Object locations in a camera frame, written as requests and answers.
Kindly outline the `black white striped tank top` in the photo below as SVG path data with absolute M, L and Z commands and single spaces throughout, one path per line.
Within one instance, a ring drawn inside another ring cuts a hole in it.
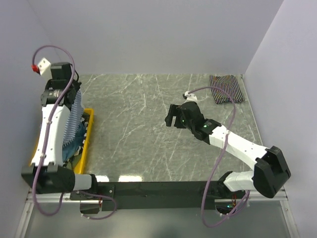
M 231 102 L 228 95 L 234 103 L 242 103 L 245 97 L 241 91 L 238 80 L 234 75 L 210 76 L 210 85 L 212 96 L 216 104 Z

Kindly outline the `blue white striped tank top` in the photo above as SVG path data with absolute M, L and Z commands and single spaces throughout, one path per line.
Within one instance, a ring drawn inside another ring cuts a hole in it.
M 71 106 L 70 114 L 66 122 L 64 135 L 63 135 L 63 147 L 71 143 L 76 135 L 76 132 L 81 123 L 81 118 L 84 113 L 82 105 L 82 92 L 79 89 L 76 93 L 74 103 Z

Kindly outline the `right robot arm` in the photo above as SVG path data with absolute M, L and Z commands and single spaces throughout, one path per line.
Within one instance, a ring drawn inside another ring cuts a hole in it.
M 274 198 L 291 177 L 278 147 L 257 145 L 219 122 L 206 119 L 194 101 L 171 104 L 164 121 L 166 126 L 188 129 L 196 139 L 224 149 L 250 168 L 247 172 L 226 172 L 217 182 L 217 192 L 221 197 L 228 198 L 236 191 L 256 190 L 266 198 Z

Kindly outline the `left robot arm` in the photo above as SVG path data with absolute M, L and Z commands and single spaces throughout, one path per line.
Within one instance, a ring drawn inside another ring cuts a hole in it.
M 42 124 L 35 154 L 22 178 L 36 194 L 68 193 L 81 190 L 87 199 L 98 196 L 94 175 L 81 175 L 66 164 L 77 154 L 84 155 L 91 117 L 82 105 L 81 82 L 70 81 L 69 62 L 51 63 L 46 58 L 33 70 L 47 79 L 41 95 Z

